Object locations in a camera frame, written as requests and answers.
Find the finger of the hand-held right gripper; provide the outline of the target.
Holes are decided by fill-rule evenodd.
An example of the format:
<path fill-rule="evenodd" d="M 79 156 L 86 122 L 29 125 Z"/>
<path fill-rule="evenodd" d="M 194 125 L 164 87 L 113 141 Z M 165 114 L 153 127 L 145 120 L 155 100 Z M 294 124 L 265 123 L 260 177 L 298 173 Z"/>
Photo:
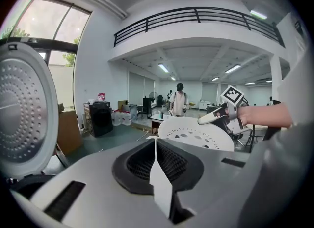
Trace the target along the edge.
<path fill-rule="evenodd" d="M 205 125 L 205 124 L 210 124 L 213 123 L 214 121 L 217 121 L 221 118 L 225 118 L 228 116 L 228 110 L 226 108 L 218 108 L 209 114 L 201 117 L 198 119 L 198 124 L 199 125 Z"/>
<path fill-rule="evenodd" d="M 213 125 L 221 128 L 223 131 L 225 131 L 226 133 L 232 133 L 232 131 L 228 128 L 228 118 L 227 117 L 221 117 L 219 119 L 216 119 L 213 122 Z"/>

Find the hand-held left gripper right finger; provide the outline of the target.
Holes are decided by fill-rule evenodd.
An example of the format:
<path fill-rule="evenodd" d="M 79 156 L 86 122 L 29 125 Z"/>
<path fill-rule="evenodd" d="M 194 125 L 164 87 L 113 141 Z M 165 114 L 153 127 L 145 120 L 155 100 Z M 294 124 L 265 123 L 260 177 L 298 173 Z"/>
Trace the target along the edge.
<path fill-rule="evenodd" d="M 248 155 L 156 141 L 156 228 L 260 228 Z"/>

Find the large cardboard box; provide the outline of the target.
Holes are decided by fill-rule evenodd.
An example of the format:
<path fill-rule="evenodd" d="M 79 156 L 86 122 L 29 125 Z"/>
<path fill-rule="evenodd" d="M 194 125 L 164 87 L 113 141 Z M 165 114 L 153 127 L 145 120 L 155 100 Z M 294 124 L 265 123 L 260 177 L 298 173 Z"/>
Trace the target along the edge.
<path fill-rule="evenodd" d="M 59 113 L 57 146 L 67 156 L 83 145 L 75 110 Z"/>

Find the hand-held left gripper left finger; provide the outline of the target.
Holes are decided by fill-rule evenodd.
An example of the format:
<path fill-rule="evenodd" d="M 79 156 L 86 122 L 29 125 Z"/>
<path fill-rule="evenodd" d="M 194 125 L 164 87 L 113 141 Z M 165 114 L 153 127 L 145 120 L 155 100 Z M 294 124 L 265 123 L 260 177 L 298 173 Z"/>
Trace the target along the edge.
<path fill-rule="evenodd" d="M 12 195 L 40 228 L 170 228 L 153 196 L 132 194 L 113 177 L 116 158 L 146 140 L 88 155 L 49 180 L 30 198 Z"/>

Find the white steamer plate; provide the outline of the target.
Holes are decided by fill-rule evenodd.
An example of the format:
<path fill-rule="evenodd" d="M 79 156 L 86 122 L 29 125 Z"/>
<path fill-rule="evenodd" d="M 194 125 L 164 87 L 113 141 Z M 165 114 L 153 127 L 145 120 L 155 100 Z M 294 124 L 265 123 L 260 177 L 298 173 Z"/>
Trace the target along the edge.
<path fill-rule="evenodd" d="M 170 117 L 163 121 L 158 129 L 159 137 L 154 138 L 154 162 L 150 171 L 149 183 L 153 186 L 154 201 L 161 211 L 170 218 L 174 198 L 174 183 L 161 167 L 161 155 L 157 154 L 157 141 L 161 139 L 185 143 L 201 150 L 230 151 L 235 150 L 231 137 L 213 124 L 199 124 L 191 117 Z"/>

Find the wooden side table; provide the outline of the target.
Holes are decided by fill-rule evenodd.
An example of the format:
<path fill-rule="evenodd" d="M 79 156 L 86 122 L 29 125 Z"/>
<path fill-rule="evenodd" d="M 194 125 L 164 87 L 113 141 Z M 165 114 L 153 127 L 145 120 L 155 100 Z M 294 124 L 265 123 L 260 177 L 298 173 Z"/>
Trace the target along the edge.
<path fill-rule="evenodd" d="M 172 118 L 171 115 L 166 115 L 164 114 L 164 112 L 161 112 L 161 113 L 157 113 L 157 114 L 154 114 L 150 117 L 150 120 L 151 120 L 151 133 L 153 135 L 157 134 L 158 133 L 158 129 L 160 127 L 160 125 L 168 120 Z"/>

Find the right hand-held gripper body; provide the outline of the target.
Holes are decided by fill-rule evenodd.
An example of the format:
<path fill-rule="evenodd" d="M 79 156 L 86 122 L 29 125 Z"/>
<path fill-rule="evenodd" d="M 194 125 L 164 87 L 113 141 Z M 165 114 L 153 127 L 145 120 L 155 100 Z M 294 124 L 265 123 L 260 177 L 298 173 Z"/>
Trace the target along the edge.
<path fill-rule="evenodd" d="M 228 86 L 227 89 L 221 94 L 221 99 L 227 106 L 227 127 L 234 134 L 241 134 L 248 129 L 238 115 L 238 108 L 243 102 L 244 93 L 233 86 Z"/>

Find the black-framed glass entrance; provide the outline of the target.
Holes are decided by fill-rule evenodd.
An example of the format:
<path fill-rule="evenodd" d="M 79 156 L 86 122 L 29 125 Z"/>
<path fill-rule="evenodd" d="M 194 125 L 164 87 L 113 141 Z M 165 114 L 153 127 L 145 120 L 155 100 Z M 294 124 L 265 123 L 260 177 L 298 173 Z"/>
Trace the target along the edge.
<path fill-rule="evenodd" d="M 61 0 L 17 0 L 0 22 L 0 45 L 23 42 L 49 67 L 58 102 L 74 108 L 76 54 L 91 12 Z"/>

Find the clear water jug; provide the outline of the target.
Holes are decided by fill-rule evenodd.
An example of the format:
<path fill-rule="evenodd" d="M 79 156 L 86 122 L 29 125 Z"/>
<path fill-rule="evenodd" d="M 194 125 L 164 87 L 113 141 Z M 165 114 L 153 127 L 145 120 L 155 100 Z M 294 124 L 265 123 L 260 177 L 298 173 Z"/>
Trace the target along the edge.
<path fill-rule="evenodd" d="M 119 126 L 121 125 L 121 113 L 119 110 L 113 110 L 111 114 L 112 125 Z"/>
<path fill-rule="evenodd" d="M 130 126 L 132 124 L 132 115 L 129 111 L 121 112 L 121 124 L 125 126 Z"/>

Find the black balcony railing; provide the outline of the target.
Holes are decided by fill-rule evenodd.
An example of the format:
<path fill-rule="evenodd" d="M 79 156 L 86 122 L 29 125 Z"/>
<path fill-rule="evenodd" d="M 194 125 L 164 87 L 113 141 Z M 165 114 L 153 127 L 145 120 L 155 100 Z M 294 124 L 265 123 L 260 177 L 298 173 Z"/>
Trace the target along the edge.
<path fill-rule="evenodd" d="M 276 24 L 268 24 L 254 16 L 225 8 L 218 7 L 184 7 L 163 11 L 140 19 L 114 34 L 113 46 L 128 40 L 140 33 L 147 33 L 150 30 L 185 22 L 217 22 L 245 28 L 257 32 L 262 36 L 285 46 Z"/>

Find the black chair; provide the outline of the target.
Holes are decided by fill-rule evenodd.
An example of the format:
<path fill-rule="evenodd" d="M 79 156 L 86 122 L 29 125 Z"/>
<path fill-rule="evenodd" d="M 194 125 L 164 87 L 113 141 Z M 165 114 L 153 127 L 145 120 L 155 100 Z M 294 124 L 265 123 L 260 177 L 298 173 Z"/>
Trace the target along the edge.
<path fill-rule="evenodd" d="M 142 105 L 137 106 L 137 115 L 136 115 L 136 119 L 138 119 L 138 116 L 141 115 L 141 120 L 143 120 L 143 115 L 147 115 L 148 111 L 146 110 L 146 108 Z"/>

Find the open rice cooker lid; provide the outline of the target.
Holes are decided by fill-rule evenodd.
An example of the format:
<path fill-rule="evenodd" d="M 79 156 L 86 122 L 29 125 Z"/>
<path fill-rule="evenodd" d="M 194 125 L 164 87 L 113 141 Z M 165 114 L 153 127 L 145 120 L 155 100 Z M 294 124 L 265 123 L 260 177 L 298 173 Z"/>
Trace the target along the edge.
<path fill-rule="evenodd" d="M 40 54 L 19 42 L 0 46 L 0 174 L 27 199 L 52 175 L 58 104 L 53 79 Z"/>

